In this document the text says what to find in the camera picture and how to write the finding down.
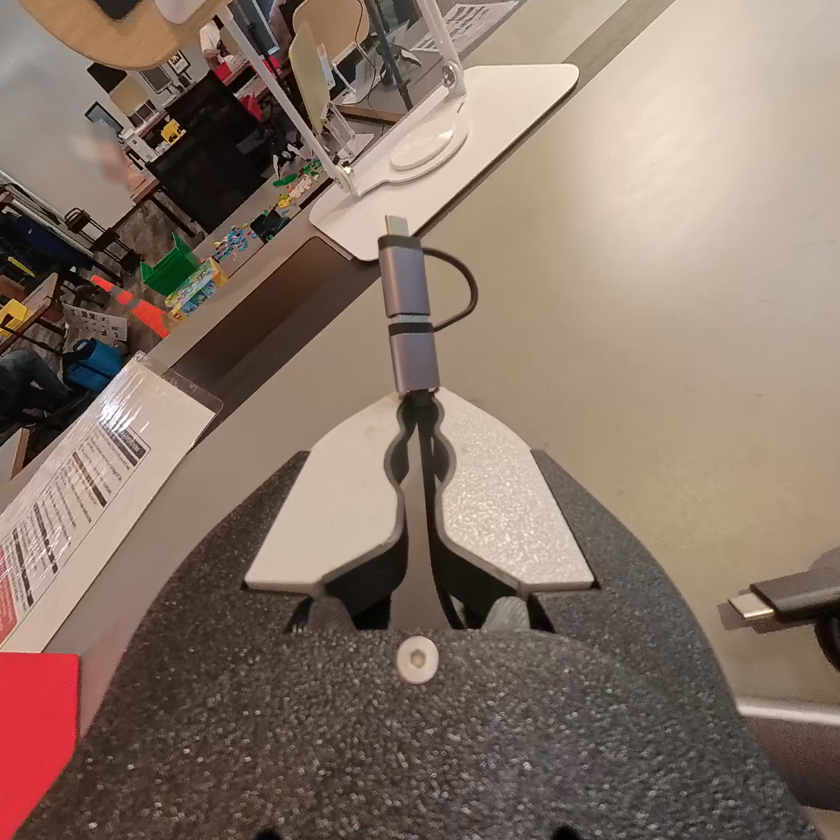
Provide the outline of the printed paper sheet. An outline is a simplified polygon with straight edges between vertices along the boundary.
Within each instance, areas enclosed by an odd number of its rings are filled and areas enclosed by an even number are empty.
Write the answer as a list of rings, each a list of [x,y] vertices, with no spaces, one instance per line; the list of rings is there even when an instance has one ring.
[[[66,324],[73,329],[88,333],[92,337],[128,342],[129,331],[126,318],[105,312],[93,311],[70,304],[62,304]]]

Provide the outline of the red plastic bin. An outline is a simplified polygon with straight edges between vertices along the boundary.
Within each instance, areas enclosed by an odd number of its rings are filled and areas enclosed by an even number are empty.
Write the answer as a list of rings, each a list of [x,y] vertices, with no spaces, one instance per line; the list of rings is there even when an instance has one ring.
[[[12,838],[77,744],[79,657],[1,654],[1,838]]]

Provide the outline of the blue bag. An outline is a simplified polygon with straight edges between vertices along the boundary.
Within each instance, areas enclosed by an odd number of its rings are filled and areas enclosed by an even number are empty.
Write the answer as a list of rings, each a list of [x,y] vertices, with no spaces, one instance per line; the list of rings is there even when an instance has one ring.
[[[120,350],[98,339],[80,339],[62,355],[62,376],[71,387],[102,392],[121,372],[127,359]]]

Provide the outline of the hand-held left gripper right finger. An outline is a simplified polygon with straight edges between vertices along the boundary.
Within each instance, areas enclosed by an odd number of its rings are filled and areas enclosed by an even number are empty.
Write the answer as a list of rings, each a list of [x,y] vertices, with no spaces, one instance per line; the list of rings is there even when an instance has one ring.
[[[436,587],[468,616],[595,586],[531,447],[445,388],[427,409],[427,522]]]

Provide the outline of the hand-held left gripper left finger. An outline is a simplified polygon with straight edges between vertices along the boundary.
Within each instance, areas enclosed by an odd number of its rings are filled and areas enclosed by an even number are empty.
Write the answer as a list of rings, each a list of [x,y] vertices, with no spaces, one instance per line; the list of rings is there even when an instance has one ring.
[[[308,452],[244,585],[254,592],[332,597],[357,627],[388,627],[404,582],[409,471],[403,399],[386,395]]]

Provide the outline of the laminated instruction sheet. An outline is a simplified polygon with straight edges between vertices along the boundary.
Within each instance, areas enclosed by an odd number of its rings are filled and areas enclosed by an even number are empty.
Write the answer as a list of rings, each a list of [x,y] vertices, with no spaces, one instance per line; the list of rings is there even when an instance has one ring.
[[[444,21],[454,47],[462,56],[466,51],[497,28],[519,5],[516,1],[455,3]]]
[[[1,649],[42,653],[222,400],[137,354],[1,517]]]

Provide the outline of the grey usb hub with cable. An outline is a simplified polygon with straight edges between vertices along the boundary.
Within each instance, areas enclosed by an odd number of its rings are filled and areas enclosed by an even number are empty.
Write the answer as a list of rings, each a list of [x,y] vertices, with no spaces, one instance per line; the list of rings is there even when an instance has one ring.
[[[478,286],[462,261],[408,235],[405,219],[385,221],[379,261],[395,389],[424,404],[440,386],[436,334],[476,309]],[[426,257],[452,266],[469,289],[466,307],[439,324],[432,323]],[[838,709],[746,699],[739,711],[803,803],[838,808]]]

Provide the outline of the beige chair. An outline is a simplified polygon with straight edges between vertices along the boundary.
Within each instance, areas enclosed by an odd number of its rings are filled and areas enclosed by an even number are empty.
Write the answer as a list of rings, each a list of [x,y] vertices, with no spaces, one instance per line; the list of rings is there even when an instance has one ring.
[[[328,118],[334,75],[341,62],[361,54],[370,33],[364,2],[305,1],[292,13],[289,60],[313,133]]]

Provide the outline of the colourful toy brick box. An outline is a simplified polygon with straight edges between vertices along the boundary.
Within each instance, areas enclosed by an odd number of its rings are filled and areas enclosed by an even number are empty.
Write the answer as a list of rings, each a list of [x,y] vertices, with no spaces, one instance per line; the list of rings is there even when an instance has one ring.
[[[227,282],[228,279],[215,258],[206,259],[165,298],[164,303],[170,319],[177,322],[186,320]]]

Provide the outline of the wooden rimmed black board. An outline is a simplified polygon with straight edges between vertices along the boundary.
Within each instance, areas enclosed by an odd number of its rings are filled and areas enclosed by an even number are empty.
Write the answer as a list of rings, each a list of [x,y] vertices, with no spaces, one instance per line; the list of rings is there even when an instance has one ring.
[[[59,42],[101,65],[144,70],[164,64],[219,15],[222,1],[19,1]]]

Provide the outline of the scattered colourful toy bricks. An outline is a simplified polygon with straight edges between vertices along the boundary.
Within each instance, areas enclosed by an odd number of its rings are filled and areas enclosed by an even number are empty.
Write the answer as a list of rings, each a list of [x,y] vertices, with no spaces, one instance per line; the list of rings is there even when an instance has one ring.
[[[268,180],[199,246],[200,261],[215,260],[227,272],[241,267],[288,226],[331,183],[319,159]]]

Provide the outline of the green plastic bin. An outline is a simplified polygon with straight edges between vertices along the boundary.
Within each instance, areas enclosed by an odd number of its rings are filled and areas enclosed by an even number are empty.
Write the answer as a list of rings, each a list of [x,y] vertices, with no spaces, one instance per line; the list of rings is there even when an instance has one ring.
[[[143,284],[164,298],[182,286],[201,265],[201,260],[178,234],[172,235],[172,241],[171,250],[155,265],[140,263]]]

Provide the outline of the black cabinet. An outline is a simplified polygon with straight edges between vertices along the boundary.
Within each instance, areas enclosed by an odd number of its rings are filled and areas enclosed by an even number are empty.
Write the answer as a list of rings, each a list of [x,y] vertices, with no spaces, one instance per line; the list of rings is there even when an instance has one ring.
[[[212,70],[167,108],[183,135],[148,169],[211,233],[265,182],[271,132]]]

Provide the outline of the white stand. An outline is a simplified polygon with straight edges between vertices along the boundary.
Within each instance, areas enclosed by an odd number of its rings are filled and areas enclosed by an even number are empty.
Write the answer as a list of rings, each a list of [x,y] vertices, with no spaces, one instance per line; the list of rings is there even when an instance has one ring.
[[[377,258],[386,219],[418,234],[574,89],[572,64],[464,69],[436,2],[419,2],[443,59],[442,82],[353,165],[337,166],[291,105],[277,80],[269,90],[332,179],[309,207],[326,239],[364,262]]]

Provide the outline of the black metal cart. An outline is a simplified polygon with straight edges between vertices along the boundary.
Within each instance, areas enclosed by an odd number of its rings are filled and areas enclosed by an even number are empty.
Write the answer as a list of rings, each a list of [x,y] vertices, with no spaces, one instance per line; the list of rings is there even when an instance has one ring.
[[[78,207],[71,208],[64,219],[69,231],[85,240],[93,253],[109,257],[121,270],[130,274],[140,269],[140,255],[121,240],[114,228],[101,226],[87,211]]]

